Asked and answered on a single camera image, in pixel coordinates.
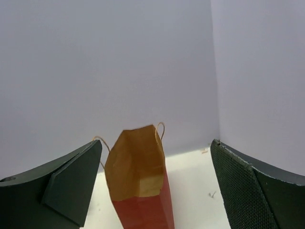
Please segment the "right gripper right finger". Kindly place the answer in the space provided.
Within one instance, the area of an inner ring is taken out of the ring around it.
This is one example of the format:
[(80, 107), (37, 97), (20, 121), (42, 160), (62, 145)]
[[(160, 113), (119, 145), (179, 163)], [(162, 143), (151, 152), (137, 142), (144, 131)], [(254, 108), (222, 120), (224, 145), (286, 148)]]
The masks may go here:
[(305, 228), (304, 176), (247, 156), (217, 139), (210, 150), (231, 228)]

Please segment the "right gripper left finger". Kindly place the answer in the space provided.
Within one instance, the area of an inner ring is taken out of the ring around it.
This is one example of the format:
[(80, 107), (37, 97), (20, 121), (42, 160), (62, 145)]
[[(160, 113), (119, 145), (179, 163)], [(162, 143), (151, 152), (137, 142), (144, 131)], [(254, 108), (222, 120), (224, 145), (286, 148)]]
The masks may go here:
[(83, 227), (101, 152), (101, 142), (94, 140), (46, 164), (1, 179), (0, 227)]

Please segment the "red brown paper bag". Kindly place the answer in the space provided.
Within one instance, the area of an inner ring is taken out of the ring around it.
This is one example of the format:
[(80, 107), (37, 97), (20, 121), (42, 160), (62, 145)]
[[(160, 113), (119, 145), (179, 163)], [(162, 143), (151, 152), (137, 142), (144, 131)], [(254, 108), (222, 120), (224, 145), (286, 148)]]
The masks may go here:
[(111, 202), (125, 229), (173, 229), (171, 191), (158, 127), (123, 130), (102, 167)]

